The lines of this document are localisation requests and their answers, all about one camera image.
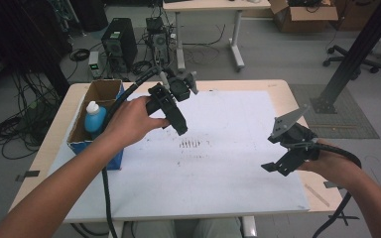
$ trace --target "blue bottle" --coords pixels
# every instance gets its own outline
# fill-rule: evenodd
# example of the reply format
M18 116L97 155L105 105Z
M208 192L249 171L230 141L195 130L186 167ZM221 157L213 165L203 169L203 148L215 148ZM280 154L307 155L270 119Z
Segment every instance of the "blue bottle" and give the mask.
M101 134L101 127L105 116L106 109L104 107L98 106L95 101L90 101L88 103L85 116L85 131L91 135L92 140Z

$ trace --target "wooden table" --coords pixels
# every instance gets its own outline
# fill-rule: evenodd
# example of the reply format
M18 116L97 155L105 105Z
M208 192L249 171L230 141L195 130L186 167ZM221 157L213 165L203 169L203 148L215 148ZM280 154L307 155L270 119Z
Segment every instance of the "wooden table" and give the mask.
M147 92L147 89L154 84L155 82L146 82L137 90L137 92ZM125 83L125 87L129 87L129 85L130 83ZM79 83L70 87L45 141L30 167L30 172L39 171L39 174L37 177L25 178L11 208L18 204L21 199L48 176L48 171L57 156L60 145L61 143L64 143L64 135L75 115L80 98L85 94L88 86L88 83ZM278 115L286 114L298 108L297 102L294 99L287 82L284 80L199 81L197 86L200 91L267 91ZM306 125L303 118L299 122ZM309 212L335 211L341 202L341 196L337 188L325 188L323 185L324 179L314 173L298 173L301 177L309 201Z
M236 61L237 70L244 67L243 58L237 47L237 38L239 35L240 22L243 10L253 10L253 9L267 9L270 8L270 3L267 0L260 0L258 3L252 3L247 0L191 0L176 3L164 3L163 8L167 12L175 12L176 14L176 37L177 37L177 48L176 54L178 58L178 70L185 71L185 58L184 58L184 48L183 39L181 34L182 26L182 15L191 12L191 18L196 19L206 19L204 20L204 25L212 24L212 19L218 18L220 12L224 11L234 11L234 31L233 37L230 39L230 46Z

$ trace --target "office chair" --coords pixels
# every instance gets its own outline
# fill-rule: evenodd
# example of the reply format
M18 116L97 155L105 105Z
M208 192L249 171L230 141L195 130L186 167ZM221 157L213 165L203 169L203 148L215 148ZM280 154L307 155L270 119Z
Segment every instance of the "office chair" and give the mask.
M323 62L323 66L330 66L330 63L332 61L342 61L344 60L344 57L348 54L348 51L346 51L345 49L337 46L337 45L334 45L333 47L327 49L327 53L328 54L333 54L335 51L339 52L340 54L342 54L342 57L332 57L332 58L328 58L326 59L324 62ZM369 71L371 73L376 73L379 71L379 68L381 68L381 63L379 62L375 62L375 61L372 61L372 60L369 60L369 59L365 59L362 64L365 64L365 65L368 65L368 66L371 66L371 68L369 69ZM361 73L361 70L360 70L360 67L355 71L354 75L352 76L351 80L354 80L358 77L358 75L360 75Z

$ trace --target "gray floor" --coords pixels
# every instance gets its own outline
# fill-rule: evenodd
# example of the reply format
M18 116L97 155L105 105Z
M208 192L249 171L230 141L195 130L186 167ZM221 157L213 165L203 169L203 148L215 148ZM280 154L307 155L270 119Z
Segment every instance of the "gray floor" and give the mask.
M109 8L107 14L113 17L117 16L119 11ZM138 28L140 24L142 23L137 23L136 38L139 38L143 32L142 28ZM207 43L219 37L219 31L215 26L184 27L183 33L184 41L189 43ZM325 47L336 34L333 44L349 48L358 34L336 32L331 27L317 34L282 34L278 32L271 20L244 20L238 45L246 67L237 72L234 59L227 47L228 36L231 36L231 33L232 26L227 26L224 37L212 46L214 49L187 47L186 59L189 59L187 67L188 70L197 71L198 80L279 78L285 79L288 83L327 84L338 63L333 63L330 67L321 65L326 59ZM102 32L97 32L88 34L86 37L74 37L73 47L75 49L90 48L99 43L101 34ZM139 50L138 60L143 56L144 49L140 47ZM373 57L381 60L381 46L374 51ZM71 82L91 80L85 64L86 62L79 64L77 71L70 79ZM70 75L74 63L64 59L61 68L65 75ZM125 76L134 79L133 75ZM348 83L347 88L381 138L381 71L372 74L364 68L356 80ZM17 112L16 95L17 91L10 72L2 72L0 74L0 122ZM331 141L357 155L364 169L381 184L381 139ZM9 150L14 155L22 155L26 152L21 142L14 142ZM33 158L34 156L18 161L8 161L1 156L0 147L0 219L7 213L21 185L15 181L15 177L29 168ZM370 237L354 201L350 201L345 208L345 215L356 216L360 219L348 220L348 226L338 219L321 237ZM326 220L326 214L263 215L256 217L256 225L259 237L310 237ZM192 225L193 221L179 222L178 233L188 237ZM94 228L95 231L107 229L105 224L92 224L90 228ZM131 237L128 231L124 235ZM55 237L80 236L68 224L64 224Z

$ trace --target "hand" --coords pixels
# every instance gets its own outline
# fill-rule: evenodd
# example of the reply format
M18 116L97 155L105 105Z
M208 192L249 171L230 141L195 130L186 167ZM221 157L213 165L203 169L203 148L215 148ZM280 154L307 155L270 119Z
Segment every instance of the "hand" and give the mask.
M323 139L319 139L317 142L333 146ZM354 178L358 173L363 173L361 168L346 157L328 151L320 151L319 158L316 161L304 162L298 167L298 170L317 173L345 188L354 183Z
M167 119L148 116L145 105L150 99L141 96L122 103L102 133L108 138L108 143L121 150L140 141L149 131L169 126Z

